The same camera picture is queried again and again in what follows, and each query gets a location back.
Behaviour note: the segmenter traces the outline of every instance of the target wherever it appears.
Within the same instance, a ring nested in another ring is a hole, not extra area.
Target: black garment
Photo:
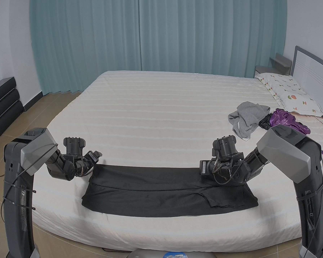
[[[258,126],[259,127],[262,127],[263,129],[266,129],[266,130],[269,130],[270,128],[270,118],[272,116],[273,113],[270,113],[268,115],[266,115],[263,120],[261,120],[259,123],[258,123]]]
[[[95,165],[82,205],[136,217],[221,214],[258,206],[247,184],[218,186],[198,168]]]

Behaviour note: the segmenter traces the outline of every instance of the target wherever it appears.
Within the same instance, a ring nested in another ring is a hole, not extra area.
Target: curtain fold
[[[43,94],[83,91],[108,70],[141,70],[138,0],[30,0]]]
[[[30,0],[43,94],[108,70],[253,77],[283,53],[286,0]]]
[[[253,77],[283,53],[286,0],[139,0],[142,70]]]

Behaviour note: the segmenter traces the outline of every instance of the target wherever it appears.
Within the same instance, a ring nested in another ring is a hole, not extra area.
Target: purple satin cloth
[[[311,133],[311,130],[306,125],[296,121],[296,117],[283,109],[276,109],[270,118],[270,126],[274,127],[278,124],[282,124],[307,135]]]

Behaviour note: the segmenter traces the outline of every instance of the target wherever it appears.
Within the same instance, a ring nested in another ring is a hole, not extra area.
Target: floor
[[[12,125],[0,137],[0,175],[4,174],[3,148],[33,127],[47,127],[51,120],[62,111],[80,93],[48,94],[35,103],[27,112],[17,118]],[[3,195],[3,177],[0,178],[0,205]],[[39,247],[42,258],[125,258],[127,253],[105,252],[99,247],[88,246],[60,236],[51,234],[37,225],[33,226],[35,243]],[[289,258],[298,257],[298,243],[300,239],[294,239],[275,246],[254,250],[251,252],[216,253],[218,258]],[[4,258],[8,252],[4,223],[0,217],[0,258]]]

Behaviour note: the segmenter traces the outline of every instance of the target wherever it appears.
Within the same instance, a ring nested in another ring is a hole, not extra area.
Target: white label
[[[202,162],[202,174],[205,174],[206,173],[206,162],[203,161]]]
[[[95,156],[90,152],[90,153],[88,153],[89,155],[90,155],[90,157],[96,162],[97,161],[97,159],[95,158]]]

